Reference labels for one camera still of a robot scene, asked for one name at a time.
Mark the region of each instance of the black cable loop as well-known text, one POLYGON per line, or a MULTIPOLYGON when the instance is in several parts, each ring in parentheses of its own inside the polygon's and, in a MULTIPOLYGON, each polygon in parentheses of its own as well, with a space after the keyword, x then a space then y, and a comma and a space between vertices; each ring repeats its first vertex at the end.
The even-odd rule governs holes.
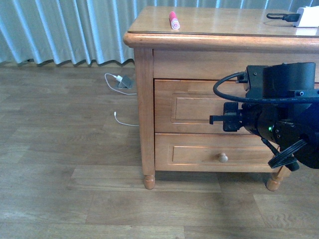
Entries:
POLYGON ((281 19, 284 20, 284 17, 287 16, 288 14, 284 13, 269 13, 266 15, 268 19, 281 19))
POLYGON ((269 143, 268 140, 266 140, 265 138, 261 138, 261 141, 262 141, 265 145, 267 145, 267 147, 270 148, 270 150, 272 151, 272 153, 273 153, 275 156, 279 154, 279 151, 278 151, 271 143, 269 143))
POLYGON ((269 166, 271 168, 277 168, 286 164, 290 164, 296 162, 296 158, 292 156, 293 153, 297 152, 301 148, 303 148, 308 143, 304 139, 300 139, 290 147, 286 148, 285 150, 281 151, 275 157, 273 157, 269 162, 269 166))
POLYGON ((238 72, 231 74, 217 81, 213 87, 213 92, 226 100, 237 101, 242 103, 251 103, 251 104, 313 104, 319 103, 319 97, 307 97, 307 98, 276 98, 276 99, 254 99, 254 98, 244 98, 238 96, 231 96, 220 92, 217 88, 224 82, 234 78, 245 76, 246 72, 238 72))

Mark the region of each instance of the wooden nightstand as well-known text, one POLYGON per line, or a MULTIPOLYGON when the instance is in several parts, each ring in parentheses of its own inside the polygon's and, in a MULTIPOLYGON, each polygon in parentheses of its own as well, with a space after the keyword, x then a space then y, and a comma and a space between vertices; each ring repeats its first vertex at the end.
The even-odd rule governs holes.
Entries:
MULTIPOLYGON (((146 188, 154 187, 156 170, 272 172, 272 191, 289 175, 286 167, 268 166, 273 155, 259 137, 209 125, 210 115, 223 114, 225 102, 213 85, 247 65, 316 62, 319 72, 317 29, 269 20, 269 12, 282 11, 146 7, 125 34, 135 54, 146 188), (172 10, 179 30, 170 28, 172 10)), ((245 95, 234 82, 220 90, 245 95)))

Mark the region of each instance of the charging cable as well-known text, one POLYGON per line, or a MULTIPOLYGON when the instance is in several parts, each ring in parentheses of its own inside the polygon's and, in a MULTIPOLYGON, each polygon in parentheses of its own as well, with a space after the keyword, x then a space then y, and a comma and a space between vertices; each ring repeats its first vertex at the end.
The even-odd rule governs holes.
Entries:
POLYGON ((266 15, 269 19, 281 19, 287 22, 295 22, 298 21, 300 18, 299 13, 293 13, 293 14, 285 14, 285 13, 269 13, 266 15))
POLYGON ((106 83, 108 84, 108 86, 109 86, 113 91, 119 92, 119 93, 124 94, 124 95, 127 95, 127 96, 137 95, 136 93, 128 94, 128 93, 125 93, 125 92, 122 92, 122 91, 118 91, 118 90, 112 88, 112 87, 110 86, 110 84, 109 84, 108 79, 107 79, 107 75, 113 76, 118 82, 121 82, 122 79, 123 79, 123 77, 122 77, 122 76, 115 76, 115 75, 112 75, 112 74, 110 74, 110 73, 105 73, 105 75, 104 75, 105 81, 106 81, 106 83))
POLYGON ((123 125, 127 125, 127 126, 135 126, 138 127, 139 125, 135 125, 135 124, 128 124, 128 123, 122 123, 118 120, 118 118, 116 118, 116 111, 114 111, 114 118, 117 121, 117 123, 123 124, 123 125))

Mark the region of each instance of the black cable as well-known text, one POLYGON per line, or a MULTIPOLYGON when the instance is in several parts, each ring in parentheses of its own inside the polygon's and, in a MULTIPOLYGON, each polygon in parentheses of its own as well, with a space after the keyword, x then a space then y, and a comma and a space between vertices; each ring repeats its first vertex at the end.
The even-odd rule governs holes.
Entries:
POLYGON ((294 163, 297 161, 295 157, 292 156, 293 153, 297 152, 301 148, 303 148, 308 143, 304 139, 300 139, 290 147, 286 148, 285 150, 281 151, 275 157, 273 157, 269 162, 269 166, 271 168, 277 168, 284 166, 286 164, 294 163))
POLYGON ((269 19, 281 19, 287 22, 296 22, 299 20, 299 13, 285 14, 285 13, 269 13, 266 15, 269 19))
POLYGON ((271 168, 277 168, 277 167, 281 167, 281 166, 286 166, 287 168, 289 168, 290 171, 296 171, 299 169, 299 165, 297 163, 297 158, 294 157, 294 156, 290 156, 290 157, 287 157, 287 158, 283 158, 283 155, 279 155, 279 151, 271 144, 269 143, 268 140, 266 140, 265 138, 261 138, 262 142, 267 145, 270 150, 272 151, 272 153, 275 155, 275 156, 278 156, 280 160, 278 160, 278 162, 276 162, 276 164, 272 164, 271 161, 268 162, 269 166, 271 168))
POLYGON ((278 98, 278 99, 254 99, 254 98, 244 98, 238 96, 231 96, 220 92, 217 88, 234 77, 245 76, 246 72, 238 72, 232 75, 226 76, 223 79, 217 81, 213 87, 214 93, 224 99, 230 101, 237 101, 242 103, 251 103, 251 104, 313 104, 319 103, 319 97, 307 97, 307 98, 278 98))

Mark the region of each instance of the white charger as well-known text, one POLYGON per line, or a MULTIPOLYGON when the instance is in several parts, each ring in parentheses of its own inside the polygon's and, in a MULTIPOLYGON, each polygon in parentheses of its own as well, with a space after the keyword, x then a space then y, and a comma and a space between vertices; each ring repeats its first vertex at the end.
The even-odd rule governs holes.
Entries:
POLYGON ((295 27, 319 26, 319 6, 299 7, 297 13, 300 14, 300 17, 298 21, 294 22, 295 27))

